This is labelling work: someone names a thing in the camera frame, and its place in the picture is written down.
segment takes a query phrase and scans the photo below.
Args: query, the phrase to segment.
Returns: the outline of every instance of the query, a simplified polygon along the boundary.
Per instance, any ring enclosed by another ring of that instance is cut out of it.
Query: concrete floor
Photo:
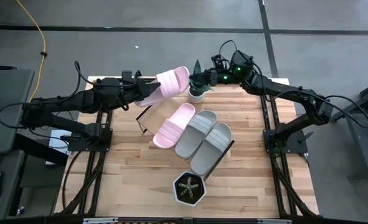
[[[368,0],[25,0],[22,3],[43,26],[224,28],[221,33],[210,29],[44,32],[49,56],[37,96],[70,94],[77,80],[74,60],[81,63],[85,75],[117,75],[122,70],[141,70],[144,75],[153,75],[182,65],[191,68],[196,59],[206,68],[212,66],[210,57],[218,53],[221,43],[229,39],[236,41],[240,50],[253,55],[266,76],[289,78],[292,85],[312,88],[322,95],[335,93],[353,99],[368,86]],[[268,20],[264,17],[264,23],[259,3],[261,9],[265,5],[267,12]],[[352,35],[313,35],[312,31],[308,35],[251,34],[256,29],[265,29],[267,23],[275,30],[337,30],[336,34],[343,34],[344,30],[361,31]],[[0,0],[0,24],[32,22],[15,1]],[[0,30],[0,65],[38,72],[41,50],[37,31]],[[230,57],[232,51],[226,46],[223,54]],[[271,73],[274,67],[278,72]],[[333,102],[348,105],[342,100]],[[296,111],[304,113],[300,105],[296,105]],[[345,122],[307,130],[315,132],[307,144],[320,214],[368,222],[368,180],[347,180],[349,174],[363,170],[364,165]],[[33,202],[28,204],[33,205],[39,197],[32,195]]]

